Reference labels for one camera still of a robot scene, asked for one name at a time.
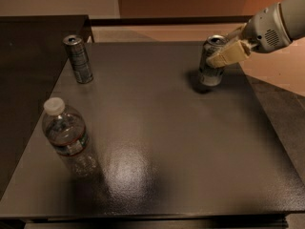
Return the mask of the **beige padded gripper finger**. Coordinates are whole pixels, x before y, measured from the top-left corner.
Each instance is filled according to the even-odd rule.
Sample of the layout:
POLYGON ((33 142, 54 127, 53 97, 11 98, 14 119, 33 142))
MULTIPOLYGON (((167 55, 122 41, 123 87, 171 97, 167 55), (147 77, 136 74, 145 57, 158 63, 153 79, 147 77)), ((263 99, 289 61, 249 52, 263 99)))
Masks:
POLYGON ((239 38, 239 37, 241 36, 241 34, 242 34, 244 28, 245 28, 245 24, 239 26, 239 27, 236 28, 235 30, 233 30, 233 31, 231 31, 231 32, 229 32, 229 33, 227 33, 227 34, 226 34, 226 38, 227 38, 228 40, 232 40, 232 39, 234 39, 234 38, 236 38, 236 37, 239 38))
POLYGON ((248 59, 251 55, 249 45, 240 39, 234 39, 223 48, 214 52, 206 59, 206 63, 212 68, 222 68, 248 59))

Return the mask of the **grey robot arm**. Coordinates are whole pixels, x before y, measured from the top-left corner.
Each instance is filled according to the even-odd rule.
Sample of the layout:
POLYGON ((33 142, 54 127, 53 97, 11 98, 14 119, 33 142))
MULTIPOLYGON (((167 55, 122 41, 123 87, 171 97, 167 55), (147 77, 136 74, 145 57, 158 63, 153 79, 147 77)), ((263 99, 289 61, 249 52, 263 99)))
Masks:
POLYGON ((286 48, 304 36, 305 0, 283 0, 228 33, 229 42, 206 62, 213 68, 222 68, 248 59, 252 52, 269 53, 286 48))

